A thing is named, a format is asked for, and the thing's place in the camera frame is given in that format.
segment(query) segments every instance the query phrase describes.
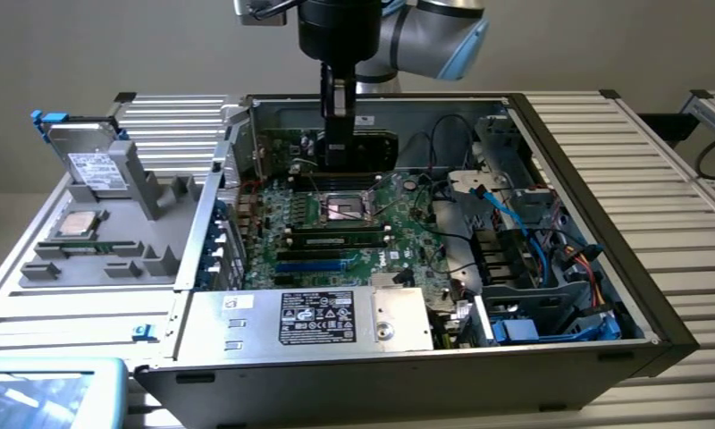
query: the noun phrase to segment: blue cable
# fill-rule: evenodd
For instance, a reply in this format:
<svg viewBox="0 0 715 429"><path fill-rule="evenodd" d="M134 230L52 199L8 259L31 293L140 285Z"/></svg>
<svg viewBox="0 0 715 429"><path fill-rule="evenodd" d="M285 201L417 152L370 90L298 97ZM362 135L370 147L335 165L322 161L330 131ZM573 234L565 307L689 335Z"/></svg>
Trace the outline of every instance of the blue cable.
<svg viewBox="0 0 715 429"><path fill-rule="evenodd" d="M469 191L472 194L477 195L477 189L470 189ZM522 218L520 215L509 210L506 206L498 201L496 195L493 195L490 192L486 192L486 200L490 201L490 203L497 207L498 210L501 210L501 213L506 213L509 216L512 216L512 219L514 219L514 222L517 222L517 225L520 226L520 229L522 230L522 234L525 235L526 239L530 239L530 244L536 248L536 252L538 253L538 257L541 258L541 263L544 265L542 269L542 285L546 287L549 285L549 270L552 267L549 266L549 259L546 259L546 254L544 253L544 249L541 248L541 244L538 244L538 241L536 238L530 238L530 233L528 231L528 228L525 227L525 223L522 222Z"/></svg>

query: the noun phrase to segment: robot end effector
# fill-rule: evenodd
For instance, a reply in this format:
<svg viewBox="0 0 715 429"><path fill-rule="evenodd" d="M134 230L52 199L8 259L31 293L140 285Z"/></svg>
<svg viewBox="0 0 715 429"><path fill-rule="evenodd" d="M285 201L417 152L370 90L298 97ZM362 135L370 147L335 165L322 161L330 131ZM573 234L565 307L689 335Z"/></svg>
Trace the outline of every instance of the robot end effector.
<svg viewBox="0 0 715 429"><path fill-rule="evenodd" d="M381 87L398 71L461 79L486 34L484 0L419 0L417 7L406 0L235 1L245 25L286 25L286 11L298 7L299 47L322 62L329 167L347 162L359 83Z"/></svg>

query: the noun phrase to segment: black pcie slot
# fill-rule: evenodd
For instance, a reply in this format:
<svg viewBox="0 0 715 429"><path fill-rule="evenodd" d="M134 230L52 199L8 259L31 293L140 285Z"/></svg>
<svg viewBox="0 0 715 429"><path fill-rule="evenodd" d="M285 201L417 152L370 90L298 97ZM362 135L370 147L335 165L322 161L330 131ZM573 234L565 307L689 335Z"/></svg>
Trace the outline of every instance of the black pcie slot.
<svg viewBox="0 0 715 429"><path fill-rule="evenodd" d="M293 227L293 235L339 235L350 232L382 232L385 231L385 226L347 226L338 228L297 228Z"/></svg>
<svg viewBox="0 0 715 429"><path fill-rule="evenodd" d="M278 261L315 261L343 259L345 254L339 250L321 250L313 252L278 252Z"/></svg>
<svg viewBox="0 0 715 429"><path fill-rule="evenodd" d="M375 176L373 174L347 177L295 177L295 192L313 192L315 190L321 192L337 192L341 190L366 190L374 185Z"/></svg>
<svg viewBox="0 0 715 429"><path fill-rule="evenodd" d="M374 243L345 243L345 244L305 244L295 243L291 246L293 250L331 250L331 249L351 249L351 248L386 248L387 244L383 241Z"/></svg>

